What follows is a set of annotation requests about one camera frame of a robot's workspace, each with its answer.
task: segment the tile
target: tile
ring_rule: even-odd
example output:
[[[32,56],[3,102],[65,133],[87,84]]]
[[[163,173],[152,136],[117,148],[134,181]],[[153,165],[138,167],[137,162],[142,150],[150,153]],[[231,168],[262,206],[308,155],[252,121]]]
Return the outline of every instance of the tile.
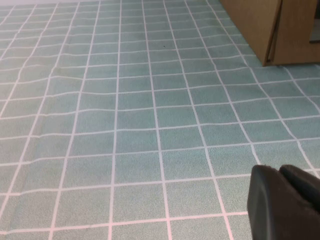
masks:
[[[152,81],[155,90],[182,89],[186,87],[186,82],[182,74],[153,76]]]
[[[166,180],[211,176],[203,149],[165,151],[162,153],[162,161]]]
[[[283,118],[318,115],[319,112],[307,98],[280,98],[273,100]]]
[[[108,238],[108,227],[93,227],[85,229],[60,230],[53,233],[53,240],[65,239],[95,239],[104,240]]]
[[[258,85],[226,86],[226,89],[234,102],[267,97]]]
[[[252,142],[292,139],[280,121],[245,123],[243,127]]]
[[[3,117],[33,115],[38,112],[42,99],[10,100],[3,112]]]
[[[253,84],[255,79],[250,72],[249,68],[220,71],[219,75],[224,84]]]
[[[157,117],[160,128],[197,124],[195,114],[191,106],[158,108]]]
[[[278,119],[278,115],[267,99],[238,102],[234,108],[241,121]]]
[[[61,227],[66,223],[68,226],[107,223],[109,200],[109,188],[64,191],[61,194],[55,225]]]
[[[147,90],[151,91],[151,82],[149,76],[119,79],[119,93]]]
[[[149,222],[112,227],[114,240],[167,240],[166,222]]]
[[[160,140],[163,150],[188,149],[203,146],[197,127],[160,130]]]
[[[262,88],[271,98],[302,96],[293,82],[263,84]]]
[[[117,153],[146,152],[158,150],[154,130],[119,131],[116,139]]]
[[[205,86],[190,89],[194,104],[227,103],[228,97],[222,86]]]
[[[254,147],[262,164],[276,169],[284,164],[292,164],[302,169],[309,168],[296,142],[257,144]]]
[[[191,104],[187,90],[156,91],[154,96],[157,107]]]
[[[111,182],[111,171],[111,156],[69,158],[63,187],[107,185]]]
[[[320,79],[296,81],[307,96],[320,96]]]
[[[99,95],[82,93],[80,99],[80,110],[85,109],[105,109],[114,110],[116,105],[116,96],[112,95]]]
[[[172,238],[175,240],[228,240],[223,217],[206,217],[171,222]]]
[[[213,180],[167,183],[166,192],[171,217],[221,212]]]
[[[248,215],[228,216],[234,240],[252,240]]]
[[[78,113],[76,133],[93,133],[113,130],[115,126],[113,111],[84,111]]]
[[[67,153],[69,140],[69,136],[32,137],[23,160],[33,161],[39,158],[64,157]]]
[[[250,146],[214,147],[208,151],[216,176],[250,174],[257,164]]]
[[[161,181],[159,154],[117,155],[114,181],[117,184]]]
[[[74,114],[39,116],[32,134],[71,134],[74,123]]]
[[[298,139],[320,137],[320,117],[285,121]]]
[[[153,109],[119,111],[117,113],[117,129],[151,129],[155,127]]]
[[[36,161],[22,165],[13,185],[13,192],[35,189],[57,189],[63,170],[63,159]]]
[[[208,146],[247,143],[247,139],[238,124],[207,125],[201,127]]]
[[[305,155],[315,168],[320,168],[319,147],[320,140],[305,140],[300,141]]]
[[[152,108],[154,105],[151,92],[119,94],[118,99],[119,110]]]
[[[220,81],[215,72],[187,74],[186,80],[190,88],[208,85],[219,85]]]
[[[227,213],[247,211],[250,177],[221,178],[217,181],[225,211]]]
[[[237,122],[236,115],[229,104],[195,107],[200,124],[222,124]]]
[[[159,219],[165,216],[161,184],[115,187],[114,222]]]
[[[113,142],[113,133],[77,135],[73,139],[70,156],[110,154]]]
[[[23,152],[27,138],[0,140],[0,164],[17,163]]]
[[[252,69],[259,83],[290,80],[290,76],[283,67],[267,67]]]

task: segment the black object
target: black object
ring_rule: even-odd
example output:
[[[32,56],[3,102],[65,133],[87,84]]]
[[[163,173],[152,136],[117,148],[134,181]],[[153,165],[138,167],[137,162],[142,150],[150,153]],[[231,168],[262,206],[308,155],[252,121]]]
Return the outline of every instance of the black object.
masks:
[[[256,165],[247,210],[253,240],[320,239],[320,180],[292,165]]]

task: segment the black plastic part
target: black plastic part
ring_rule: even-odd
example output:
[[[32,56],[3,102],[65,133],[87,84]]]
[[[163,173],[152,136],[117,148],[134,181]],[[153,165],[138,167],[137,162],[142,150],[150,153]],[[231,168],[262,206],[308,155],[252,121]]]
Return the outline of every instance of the black plastic part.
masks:
[[[290,176],[291,181],[304,175],[292,169],[284,166],[281,171]],[[320,214],[314,204],[271,167],[252,168],[247,210],[253,240],[320,239]]]

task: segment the green tile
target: green tile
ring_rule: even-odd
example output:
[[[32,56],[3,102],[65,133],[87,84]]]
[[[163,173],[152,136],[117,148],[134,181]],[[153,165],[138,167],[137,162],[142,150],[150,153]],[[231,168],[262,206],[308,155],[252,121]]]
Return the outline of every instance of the green tile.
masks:
[[[165,151],[162,153],[162,161],[166,180],[211,176],[203,149]]]
[[[285,121],[298,139],[320,137],[320,117]]]
[[[130,77],[119,79],[119,92],[135,92],[151,90],[150,77]]]
[[[111,156],[69,158],[63,187],[107,185],[111,182],[111,171]]]
[[[234,240],[252,240],[248,215],[228,216]]]
[[[39,116],[32,134],[71,134],[74,123],[74,114]]]
[[[199,87],[207,85],[219,85],[220,81],[215,72],[191,73],[187,74],[186,79],[189,87]]]
[[[154,130],[119,131],[116,139],[117,153],[158,150],[157,134]]]
[[[172,238],[175,240],[228,240],[223,217],[177,220],[171,222]]]
[[[113,111],[79,112],[76,133],[92,133],[114,129],[115,113]]]
[[[239,55],[237,48],[233,45],[212,47],[208,50],[212,58],[226,58]]]
[[[238,124],[202,126],[205,142],[208,146],[247,143],[247,139]]]
[[[210,148],[209,156],[216,176],[250,174],[257,164],[250,146]]]
[[[117,114],[117,129],[150,129],[156,127],[153,109],[119,111]]]
[[[113,142],[113,133],[77,135],[73,139],[70,155],[110,154]]]
[[[190,90],[194,104],[227,103],[228,98],[222,86],[205,86]]]
[[[22,165],[12,191],[19,193],[34,189],[57,189],[63,165],[63,159],[42,160]]]
[[[115,187],[114,222],[159,219],[165,216],[161,184]]]
[[[61,227],[66,223],[68,226],[107,223],[109,200],[109,188],[64,191],[61,194],[55,225]]]
[[[200,124],[234,123],[236,115],[229,104],[196,106]]]
[[[197,127],[160,130],[160,140],[163,150],[203,146]]]
[[[167,240],[166,222],[138,223],[112,227],[114,240]]]
[[[35,117],[0,119],[0,138],[28,136]]]
[[[220,204],[212,180],[166,184],[171,217],[220,213]]]
[[[307,96],[320,96],[320,79],[296,81]]]
[[[17,117],[36,114],[41,104],[41,99],[10,100],[3,112],[3,117]]]
[[[182,89],[186,87],[186,82],[182,74],[153,76],[152,80],[153,80],[153,88],[155,90]]]
[[[154,62],[151,63],[151,70],[153,75],[182,73],[179,61]]]
[[[116,105],[115,95],[97,95],[82,93],[80,99],[80,110],[84,109],[107,109],[114,110]]]
[[[83,92],[97,93],[97,94],[110,94],[115,93],[117,89],[116,79],[101,79],[85,81]]]
[[[269,100],[239,102],[234,108],[241,121],[278,119],[278,115]]]
[[[42,114],[69,113],[77,109],[78,94],[46,97],[41,109]]]
[[[141,109],[152,108],[153,99],[151,92],[119,94],[118,109]]]
[[[283,118],[318,115],[319,112],[307,98],[283,98],[273,100]]]
[[[227,213],[247,211],[250,177],[222,178],[217,181],[225,211]]]
[[[254,68],[253,72],[259,83],[290,80],[290,76],[283,67]]]
[[[157,109],[159,127],[175,127],[196,125],[194,111],[191,106]]]
[[[254,147],[262,164],[276,169],[284,164],[292,164],[302,169],[309,168],[296,142],[257,144]]]
[[[199,73],[215,70],[214,65],[209,59],[183,60],[182,64],[185,73]]]
[[[293,82],[263,84],[262,88],[271,98],[302,96]]]
[[[117,155],[114,181],[119,184],[161,181],[159,154]]]
[[[305,152],[305,155],[311,162],[311,164],[315,168],[320,168],[320,158],[319,158],[319,147],[320,147],[320,140],[306,140],[300,141],[302,149]]]
[[[142,64],[133,64],[133,65],[121,65],[120,66],[120,77],[138,77],[138,76],[148,76],[149,65]]]
[[[35,192],[10,197],[0,228],[5,230],[50,228],[56,195],[55,192]]]
[[[245,123],[243,127],[253,142],[292,139],[280,121]]]
[[[6,193],[16,171],[16,166],[0,167],[0,193]]]
[[[191,104],[187,90],[156,91],[154,95],[157,107]]]
[[[53,240],[104,240],[108,238],[108,227],[93,227],[85,229],[60,230],[53,233]]]
[[[226,86],[226,89],[232,101],[262,99],[267,97],[258,85]]]

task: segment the white grout line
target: white grout line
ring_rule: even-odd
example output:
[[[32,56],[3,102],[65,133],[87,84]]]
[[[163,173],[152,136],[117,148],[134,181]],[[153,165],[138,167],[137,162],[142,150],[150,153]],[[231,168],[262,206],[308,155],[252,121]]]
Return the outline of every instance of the white grout line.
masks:
[[[166,229],[167,229],[168,240],[172,240],[172,230],[171,230],[171,222],[170,222],[168,194],[167,194],[167,186],[166,186],[166,182],[165,182],[166,178],[165,178],[164,161],[163,161],[163,155],[162,155],[162,147],[161,147],[161,139],[160,139],[160,131],[159,131],[159,123],[158,123],[158,114],[157,114],[157,108],[156,108],[154,80],[153,80],[152,68],[151,68],[151,58],[150,58],[149,43],[148,43],[148,33],[147,33],[146,16],[145,16],[145,9],[144,9],[144,0],[141,0],[141,5],[142,5],[142,15],[143,15],[143,23],[144,23],[144,34],[145,34],[145,40],[146,40],[146,51],[147,51],[147,58],[148,58],[150,86],[151,86],[151,93],[152,93],[153,115],[154,115],[154,123],[155,123],[155,128],[156,128],[156,141],[157,141],[160,172],[161,172],[164,211],[165,211],[165,218],[166,218]]]
[[[77,11],[79,9],[79,5],[80,5],[80,2],[78,2],[77,7],[75,9],[75,12],[74,12],[74,15],[73,15],[73,19],[71,20],[70,27],[69,27],[69,30],[68,30],[66,36],[65,36],[64,42],[63,42],[63,44],[61,46],[61,50],[62,50],[62,48],[63,48],[63,46],[64,46],[64,44],[65,44],[65,42],[67,40],[68,34],[69,34],[70,30],[71,30],[71,25],[72,25],[72,23],[73,23],[73,21],[75,19]],[[48,240],[52,240],[53,236],[54,236],[54,228],[56,226],[56,219],[57,219],[59,202],[60,202],[61,192],[62,192],[61,189],[63,188],[65,175],[66,175],[66,171],[67,171],[68,157],[70,155],[71,147],[72,147],[72,144],[73,144],[73,141],[74,141],[74,138],[75,138],[75,132],[76,132],[76,128],[77,128],[77,121],[78,121],[79,108],[80,108],[80,101],[81,101],[82,91],[84,89],[85,81],[86,81],[86,77],[87,77],[88,66],[89,66],[89,61],[90,61],[90,55],[91,55],[91,51],[92,51],[92,46],[93,46],[94,36],[95,36],[95,30],[96,30],[96,25],[97,25],[98,16],[99,16],[99,10],[100,10],[100,2],[99,2],[98,10],[97,10],[97,13],[96,13],[95,25],[94,25],[93,34],[92,34],[92,37],[91,37],[91,44],[90,44],[90,49],[89,49],[89,53],[88,53],[88,58],[87,58],[87,61],[86,61],[86,67],[85,67],[84,74],[83,74],[83,80],[82,80],[80,91],[79,91],[79,94],[78,94],[76,110],[75,110],[75,116],[74,116],[74,122],[73,122],[73,127],[72,127],[72,133],[71,133],[71,137],[70,137],[70,140],[69,140],[68,148],[67,148],[67,151],[66,151],[66,154],[65,154],[65,158],[63,160],[63,168],[62,168],[61,178],[60,178],[60,182],[59,182],[59,190],[57,192],[56,200],[55,200],[55,204],[54,204],[54,208],[53,208],[53,216],[52,216],[52,221],[51,221],[51,227],[50,227]]]
[[[276,112],[278,118],[280,119],[282,125],[284,126],[284,128],[286,129],[286,131],[290,134],[290,136],[296,141],[297,145],[298,145],[298,148],[300,150],[300,152],[302,153],[303,155],[303,158],[304,160],[306,161],[306,163],[309,165],[309,167],[313,170],[314,174],[319,178],[320,176],[318,175],[317,171],[315,171],[315,168],[314,166],[311,164],[311,162],[309,161],[305,151],[303,150],[302,146],[301,146],[301,143],[300,141],[297,139],[297,137],[291,132],[291,130],[289,129],[289,127],[287,126],[287,124],[284,122],[283,118],[281,117],[274,101],[270,98],[270,96],[267,94],[267,92],[262,88],[261,84],[259,83],[254,71],[252,70],[252,68],[248,65],[246,59],[244,58],[244,56],[242,55],[241,51],[239,50],[238,46],[235,44],[234,40],[232,39],[232,37],[230,37],[228,31],[225,29],[225,27],[223,26],[223,24],[221,23],[220,19],[218,18],[215,10],[212,8],[212,6],[210,6],[208,0],[205,0],[206,3],[209,5],[209,7],[211,8],[213,14],[216,16],[218,22],[220,23],[221,27],[224,29],[225,33],[228,35],[229,39],[232,41],[232,43],[234,44],[234,47],[237,49],[237,51],[239,52],[239,54],[241,55],[241,58],[243,60],[243,62],[245,63],[246,66],[249,67],[250,71],[251,71],[251,74],[255,80],[255,82],[258,84],[259,88],[261,89],[261,91],[266,95],[266,97],[268,98],[268,100],[270,101],[274,111]]]
[[[116,90],[115,90],[115,111],[113,126],[113,148],[111,163],[111,188],[109,199],[109,226],[108,240],[112,240],[112,223],[114,220],[114,201],[115,201],[115,178],[116,178],[116,152],[117,152],[117,126],[118,126],[118,104],[119,104],[119,78],[120,78],[120,57],[121,57],[121,25],[122,25],[122,0],[120,0],[119,10],[119,29],[118,29],[118,51],[117,51],[117,67],[116,67]]]

